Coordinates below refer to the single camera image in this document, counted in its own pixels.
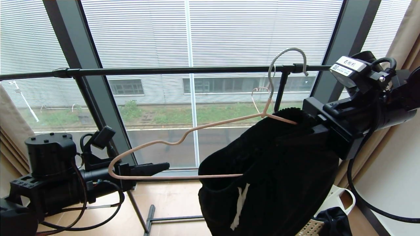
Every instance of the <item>white drawstring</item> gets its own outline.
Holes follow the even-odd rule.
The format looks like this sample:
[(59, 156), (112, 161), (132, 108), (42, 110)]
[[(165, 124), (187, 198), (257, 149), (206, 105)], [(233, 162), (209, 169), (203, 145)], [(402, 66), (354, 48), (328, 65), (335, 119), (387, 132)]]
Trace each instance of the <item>white drawstring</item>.
[(234, 218), (234, 221), (231, 224), (231, 229), (235, 230), (236, 227), (239, 225), (239, 216), (241, 215), (242, 207), (245, 203), (245, 198), (247, 197), (249, 184), (246, 184), (244, 192), (242, 192), (242, 188), (238, 187), (239, 190), (239, 196), (238, 196), (238, 202), (236, 204), (236, 215)]

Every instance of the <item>white plastic basket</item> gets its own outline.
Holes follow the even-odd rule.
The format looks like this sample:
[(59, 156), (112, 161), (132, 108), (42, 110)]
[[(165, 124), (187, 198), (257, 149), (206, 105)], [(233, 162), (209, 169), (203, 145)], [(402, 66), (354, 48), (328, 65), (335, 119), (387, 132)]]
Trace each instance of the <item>white plastic basket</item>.
[[(347, 191), (353, 199), (352, 205), (350, 205), (346, 209), (344, 208), (343, 202), (341, 202), (341, 199), (340, 199), (340, 196), (344, 191)], [(349, 213), (351, 212), (351, 210), (353, 209), (355, 204), (356, 204), (356, 198), (350, 190), (344, 189), (344, 188), (339, 188), (339, 187), (333, 185), (331, 187), (330, 193), (328, 194), (328, 196), (324, 200), (324, 203), (321, 205), (321, 207), (315, 213), (314, 217), (316, 217), (319, 212), (321, 212), (323, 210), (326, 210), (326, 209), (329, 209), (329, 208), (333, 208), (333, 207), (340, 207), (341, 209), (343, 209), (343, 211), (344, 211), (344, 213), (346, 213), (346, 215), (349, 215)], [(311, 219), (302, 228), (302, 230), (299, 233), (296, 234), (296, 236), (318, 236), (319, 231), (322, 229), (323, 226), (324, 226), (324, 222)]]

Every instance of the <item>floor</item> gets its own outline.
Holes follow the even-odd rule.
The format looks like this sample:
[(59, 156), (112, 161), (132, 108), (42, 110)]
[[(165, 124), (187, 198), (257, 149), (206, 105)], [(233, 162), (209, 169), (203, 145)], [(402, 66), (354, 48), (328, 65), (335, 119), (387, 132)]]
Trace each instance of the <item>floor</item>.
[[(151, 204), (156, 206), (155, 217), (175, 217), (187, 215), (201, 215), (198, 203), (198, 190), (201, 183), (198, 181), (183, 182), (160, 182), (138, 184), (133, 191), (134, 198), (140, 208), (143, 218), (147, 218)], [(344, 205), (351, 204), (347, 196), (342, 198)], [(118, 202), (118, 194), (110, 194), (97, 199), (92, 205), (105, 205)], [(115, 208), (102, 208), (86, 210), (82, 219), (76, 227), (85, 227), (97, 224), (108, 218)], [(67, 226), (77, 217), (79, 212), (66, 212), (57, 214), (46, 219), (47, 222)], [(350, 226), (353, 236), (377, 236), (373, 227), (366, 218), (355, 207), (349, 215)], [(38, 231), (50, 230), (50, 228), (39, 225)], [(139, 236), (143, 235), (143, 229), (137, 215), (126, 196), (120, 212), (107, 224), (89, 231), (62, 232), (61, 236), (83, 236), (83, 235), (105, 235), (105, 236)], [(210, 236), (204, 221), (184, 223), (154, 223), (151, 236)]]

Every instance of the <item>curtain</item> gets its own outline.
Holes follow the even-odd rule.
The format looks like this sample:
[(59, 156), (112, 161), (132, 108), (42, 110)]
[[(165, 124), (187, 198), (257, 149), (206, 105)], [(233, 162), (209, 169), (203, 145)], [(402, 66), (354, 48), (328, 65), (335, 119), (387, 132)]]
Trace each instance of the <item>curtain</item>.
[[(387, 53), (387, 57), (396, 59), (397, 69), (408, 69), (413, 71), (415, 68), (420, 66), (419, 22), (420, 1), (411, 1), (394, 41)], [(387, 140), (396, 128), (397, 126), (394, 126), (376, 131), (362, 147), (354, 161), (352, 169), (352, 176), (355, 183), (357, 183), (360, 176), (366, 172), (371, 163), (381, 152), (383, 146), (386, 145)], [(347, 166), (348, 161), (345, 161), (340, 165), (340, 169), (334, 182), (335, 185), (342, 188), (346, 188), (348, 186), (346, 177)]]
[(8, 195), (9, 182), (30, 172), (24, 141), (34, 132), (0, 84), (0, 196)]

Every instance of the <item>black metal rack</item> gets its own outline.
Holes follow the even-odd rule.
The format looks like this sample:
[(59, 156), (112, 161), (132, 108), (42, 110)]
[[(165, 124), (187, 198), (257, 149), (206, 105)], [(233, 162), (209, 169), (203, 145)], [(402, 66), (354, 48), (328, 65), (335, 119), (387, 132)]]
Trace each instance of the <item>black metal rack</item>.
[[(306, 67), (307, 71), (327, 71), (331, 66), (310, 66)], [(268, 72), (268, 66), (239, 66), (239, 67), (172, 67), (172, 68), (110, 68), (110, 69), (71, 69), (71, 68), (60, 68), (51, 72), (37, 72), (37, 73), (21, 73), (21, 74), (6, 74), (0, 75), (0, 81), (11, 80), (11, 79), (33, 79), (33, 78), (45, 78), (45, 77), (56, 77), (56, 78), (74, 78), (79, 86), (79, 89), (89, 105), (92, 103), (93, 98), (90, 96), (88, 89), (84, 86), (83, 76), (93, 75), (146, 75), (146, 74), (180, 74), (180, 73), (252, 73), (252, 72)], [(302, 73), (302, 64), (293, 64), (286, 66), (276, 66), (276, 72), (281, 72), (280, 86), (277, 92), (277, 98), (274, 105), (274, 111), (278, 111), (280, 107), (281, 98), (283, 96), (284, 88), (290, 73)], [(144, 236), (149, 236), (153, 222), (171, 221), (171, 220), (203, 220), (202, 215), (196, 216), (180, 216), (180, 217), (166, 217), (166, 218), (154, 218), (155, 209), (154, 205), (149, 208), (149, 213), (144, 221), (141, 212), (137, 206), (137, 203), (133, 197), (131, 191), (127, 191), (127, 195), (133, 205), (134, 211), (140, 220), (142, 228), (144, 229)]]

